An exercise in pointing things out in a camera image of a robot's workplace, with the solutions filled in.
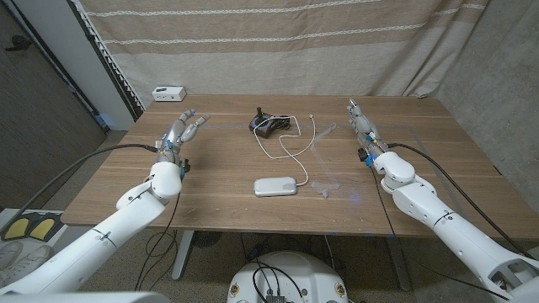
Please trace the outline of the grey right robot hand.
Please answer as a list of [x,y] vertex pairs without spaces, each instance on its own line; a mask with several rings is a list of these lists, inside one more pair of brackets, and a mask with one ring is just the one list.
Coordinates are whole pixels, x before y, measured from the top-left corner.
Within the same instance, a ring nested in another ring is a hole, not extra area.
[[361,111],[354,99],[350,99],[347,106],[350,114],[350,124],[354,128],[360,147],[366,154],[376,158],[387,151],[387,144],[383,142],[376,125]]

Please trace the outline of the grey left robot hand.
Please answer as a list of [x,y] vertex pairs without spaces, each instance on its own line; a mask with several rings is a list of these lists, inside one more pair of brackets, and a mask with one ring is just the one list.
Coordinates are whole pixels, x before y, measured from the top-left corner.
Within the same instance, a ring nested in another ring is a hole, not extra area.
[[205,122],[210,119],[209,114],[199,117],[194,123],[187,124],[189,118],[195,115],[193,109],[182,113],[163,135],[161,142],[157,146],[157,162],[171,162],[179,164],[181,146],[191,141]]

